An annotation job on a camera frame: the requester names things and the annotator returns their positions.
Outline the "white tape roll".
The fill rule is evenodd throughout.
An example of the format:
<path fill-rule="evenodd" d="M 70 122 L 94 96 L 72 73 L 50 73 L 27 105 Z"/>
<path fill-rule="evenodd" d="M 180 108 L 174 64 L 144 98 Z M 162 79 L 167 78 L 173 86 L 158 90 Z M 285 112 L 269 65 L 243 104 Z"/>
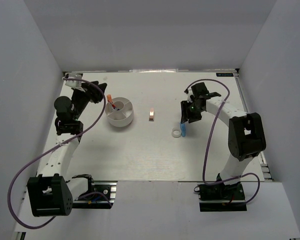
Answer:
<path fill-rule="evenodd" d="M 173 138 L 179 138 L 179 137 L 181 137 L 182 136 L 182 130 L 179 127 L 174 127 L 171 130 L 171 136 Z"/>

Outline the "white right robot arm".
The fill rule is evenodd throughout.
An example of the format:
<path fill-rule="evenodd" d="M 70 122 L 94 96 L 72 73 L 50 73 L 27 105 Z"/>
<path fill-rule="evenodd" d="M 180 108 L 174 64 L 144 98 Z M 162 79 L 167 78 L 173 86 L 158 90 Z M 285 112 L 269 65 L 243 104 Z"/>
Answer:
<path fill-rule="evenodd" d="M 227 102 L 229 95 L 222 97 L 218 92 L 210 92 L 206 87 L 206 79 L 199 79 L 186 87 L 184 93 L 187 100 L 181 104 L 181 120 L 184 123 L 194 123 L 202 119 L 202 113 L 214 115 L 208 136 L 203 172 L 206 171 L 210 145 L 217 121 L 223 122 L 228 128 L 227 145 L 229 158 L 218 174 L 215 182 L 207 182 L 206 174 L 202 174 L 205 185 L 217 185 L 216 195 L 226 200 L 234 193 L 233 185 L 245 177 L 245 169 L 249 163 L 266 149 L 266 138 L 261 116 L 239 110 Z"/>

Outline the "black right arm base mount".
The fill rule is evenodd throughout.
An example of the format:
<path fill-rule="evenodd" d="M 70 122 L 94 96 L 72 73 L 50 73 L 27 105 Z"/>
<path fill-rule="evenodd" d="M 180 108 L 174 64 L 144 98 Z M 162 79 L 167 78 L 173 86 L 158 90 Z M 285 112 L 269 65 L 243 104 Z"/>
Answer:
<path fill-rule="evenodd" d="M 200 212 L 246 212 L 247 204 L 242 184 L 205 185 L 199 184 L 194 189 L 199 198 Z"/>

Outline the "light blue marker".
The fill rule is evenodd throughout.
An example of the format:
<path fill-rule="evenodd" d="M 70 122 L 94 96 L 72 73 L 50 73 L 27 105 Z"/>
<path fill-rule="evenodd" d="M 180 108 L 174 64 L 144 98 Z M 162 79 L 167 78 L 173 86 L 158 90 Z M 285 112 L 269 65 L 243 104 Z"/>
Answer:
<path fill-rule="evenodd" d="M 186 124 L 180 123 L 181 136 L 186 137 Z"/>

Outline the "orange grey marker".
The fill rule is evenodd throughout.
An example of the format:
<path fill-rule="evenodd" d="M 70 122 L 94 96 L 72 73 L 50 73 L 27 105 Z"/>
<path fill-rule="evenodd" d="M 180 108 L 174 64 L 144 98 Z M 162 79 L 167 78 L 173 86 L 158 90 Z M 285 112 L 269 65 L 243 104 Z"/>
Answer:
<path fill-rule="evenodd" d="M 106 96 L 106 98 L 107 98 L 107 101 L 108 101 L 111 105 L 114 105 L 112 96 L 111 96 L 110 94 L 108 94 L 108 95 Z"/>

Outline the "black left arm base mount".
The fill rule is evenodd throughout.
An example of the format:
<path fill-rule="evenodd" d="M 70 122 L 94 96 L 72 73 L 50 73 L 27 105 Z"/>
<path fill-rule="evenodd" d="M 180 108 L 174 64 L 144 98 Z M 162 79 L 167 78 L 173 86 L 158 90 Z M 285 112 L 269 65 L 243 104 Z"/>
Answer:
<path fill-rule="evenodd" d="M 73 209 L 111 209 L 116 198 L 116 181 L 94 180 L 90 174 L 73 176 L 66 182 Z"/>

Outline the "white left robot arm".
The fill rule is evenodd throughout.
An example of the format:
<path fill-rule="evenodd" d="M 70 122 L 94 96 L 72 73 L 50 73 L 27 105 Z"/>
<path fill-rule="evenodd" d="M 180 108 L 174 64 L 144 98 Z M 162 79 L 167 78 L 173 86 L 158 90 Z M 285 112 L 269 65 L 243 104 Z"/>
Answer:
<path fill-rule="evenodd" d="M 78 197 L 89 200 L 95 196 L 91 175 L 79 174 L 67 179 L 66 173 L 84 131 L 79 117 L 89 102 L 97 104 L 103 100 L 106 87 L 106 83 L 98 81 L 82 83 L 73 89 L 71 97 L 60 96 L 54 101 L 56 149 L 45 167 L 27 182 L 33 216 L 68 216 Z"/>

